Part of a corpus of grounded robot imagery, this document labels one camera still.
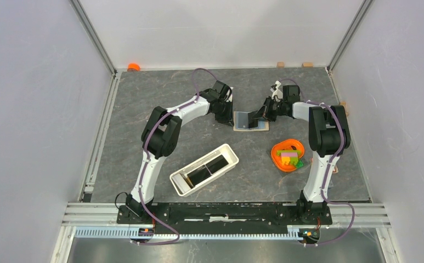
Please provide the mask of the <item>beige leather card holder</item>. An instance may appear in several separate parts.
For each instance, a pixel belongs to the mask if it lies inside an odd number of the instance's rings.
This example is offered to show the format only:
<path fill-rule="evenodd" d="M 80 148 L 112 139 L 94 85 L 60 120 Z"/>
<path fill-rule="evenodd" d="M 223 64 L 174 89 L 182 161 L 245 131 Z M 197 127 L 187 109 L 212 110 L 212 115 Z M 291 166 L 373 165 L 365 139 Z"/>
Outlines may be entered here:
<path fill-rule="evenodd" d="M 266 132 L 269 130 L 269 122 L 266 120 L 252 120 L 251 116 L 254 112 L 248 112 L 248 129 L 245 130 L 236 130 L 233 126 L 233 131 L 236 132 Z"/>

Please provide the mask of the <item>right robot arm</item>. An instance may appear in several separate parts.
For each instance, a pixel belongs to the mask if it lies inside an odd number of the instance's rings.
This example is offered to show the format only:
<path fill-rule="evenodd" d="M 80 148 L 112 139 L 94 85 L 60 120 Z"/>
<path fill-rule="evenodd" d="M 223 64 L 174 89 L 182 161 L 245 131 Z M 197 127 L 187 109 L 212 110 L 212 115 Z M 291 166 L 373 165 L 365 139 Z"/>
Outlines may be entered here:
<path fill-rule="evenodd" d="M 296 217 L 309 224 L 316 218 L 324 219 L 329 213 L 327 185 L 335 164 L 344 149 L 350 146 L 350 132 L 345 108 L 325 103 L 302 101 L 296 84 L 272 86 L 273 93 L 263 106 L 249 114 L 251 122 L 265 119 L 274 122 L 279 116 L 288 116 L 308 122 L 308 140 L 313 151 L 308 181 L 296 203 Z"/>

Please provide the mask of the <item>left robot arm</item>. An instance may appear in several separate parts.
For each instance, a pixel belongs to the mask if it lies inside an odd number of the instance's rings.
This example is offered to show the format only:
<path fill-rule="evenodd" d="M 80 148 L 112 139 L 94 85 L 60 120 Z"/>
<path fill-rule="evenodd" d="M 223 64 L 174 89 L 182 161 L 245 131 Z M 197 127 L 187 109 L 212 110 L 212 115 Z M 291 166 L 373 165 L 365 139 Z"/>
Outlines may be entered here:
<path fill-rule="evenodd" d="M 154 198 L 154 188 L 160 169 L 166 158 L 176 149 L 180 130 L 183 125 L 195 118 L 214 114 L 221 124 L 234 125 L 233 88 L 216 81 L 212 88 L 196 93 L 191 99 L 177 106 L 153 109 L 142 132 L 143 160 L 142 166 L 131 191 L 131 217 L 138 223 L 145 223 L 151 218 L 150 203 Z"/>

